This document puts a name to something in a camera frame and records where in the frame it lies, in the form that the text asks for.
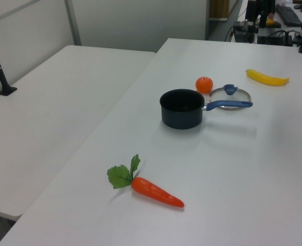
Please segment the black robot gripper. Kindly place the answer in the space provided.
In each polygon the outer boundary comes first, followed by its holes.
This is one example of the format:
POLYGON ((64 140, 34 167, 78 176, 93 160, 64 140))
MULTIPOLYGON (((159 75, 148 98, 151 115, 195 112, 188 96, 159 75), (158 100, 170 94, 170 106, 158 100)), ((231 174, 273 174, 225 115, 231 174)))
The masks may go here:
POLYGON ((260 12, 259 28, 266 27, 268 17, 267 12, 275 12, 276 0, 255 0, 248 1, 248 9, 246 10, 245 24, 254 26, 256 20, 256 12, 260 12))

